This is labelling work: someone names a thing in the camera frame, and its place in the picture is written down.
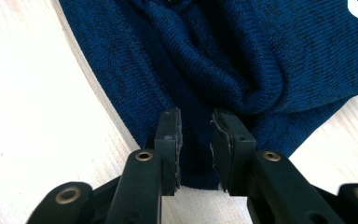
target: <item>wooden surface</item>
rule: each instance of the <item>wooden surface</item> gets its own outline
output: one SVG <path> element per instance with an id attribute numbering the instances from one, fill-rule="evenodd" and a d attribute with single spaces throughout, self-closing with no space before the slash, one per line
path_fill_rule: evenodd
<path id="1" fill-rule="evenodd" d="M 67 181 L 94 188 L 138 146 L 81 55 L 56 0 L 0 0 L 0 223 L 24 223 Z M 358 97 L 291 160 L 314 185 L 358 182 Z M 243 198 L 181 188 L 164 223 L 251 223 Z"/>

